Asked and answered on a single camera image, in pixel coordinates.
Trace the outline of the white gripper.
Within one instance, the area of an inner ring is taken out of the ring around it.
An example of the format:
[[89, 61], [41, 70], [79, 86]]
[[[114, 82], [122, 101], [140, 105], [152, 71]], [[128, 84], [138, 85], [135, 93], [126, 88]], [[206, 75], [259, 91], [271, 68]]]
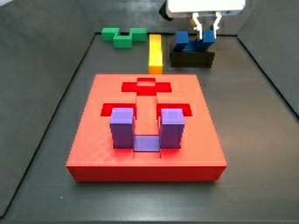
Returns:
[[216, 38], [222, 15], [239, 14], [246, 7], [246, 3], [247, 0], [164, 0], [159, 14], [168, 21], [174, 18], [183, 18], [191, 15], [194, 30], [199, 34], [199, 40], [202, 40], [199, 14], [206, 17], [215, 13], [212, 31], [214, 38]]

